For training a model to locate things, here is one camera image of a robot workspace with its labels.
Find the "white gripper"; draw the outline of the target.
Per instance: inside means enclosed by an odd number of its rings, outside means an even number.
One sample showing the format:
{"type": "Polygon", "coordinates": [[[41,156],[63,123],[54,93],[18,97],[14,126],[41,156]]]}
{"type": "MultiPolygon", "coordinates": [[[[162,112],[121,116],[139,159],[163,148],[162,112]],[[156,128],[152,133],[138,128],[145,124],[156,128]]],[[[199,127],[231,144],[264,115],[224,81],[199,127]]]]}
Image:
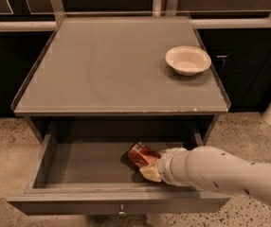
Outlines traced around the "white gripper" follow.
{"type": "Polygon", "coordinates": [[[188,151],[185,148],[168,148],[161,151],[157,166],[143,166],[139,171],[152,182],[162,181],[174,186],[187,186],[185,160],[188,151]]]}

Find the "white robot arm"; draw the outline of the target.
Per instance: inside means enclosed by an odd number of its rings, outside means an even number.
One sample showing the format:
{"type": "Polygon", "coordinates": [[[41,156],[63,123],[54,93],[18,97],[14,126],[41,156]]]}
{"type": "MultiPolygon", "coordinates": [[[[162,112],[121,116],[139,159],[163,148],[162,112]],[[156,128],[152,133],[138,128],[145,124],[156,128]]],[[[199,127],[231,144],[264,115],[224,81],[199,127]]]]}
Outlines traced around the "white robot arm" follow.
{"type": "Polygon", "coordinates": [[[271,206],[271,164],[246,161],[214,147],[165,149],[139,161],[144,178],[174,186],[242,194],[271,206]]]}

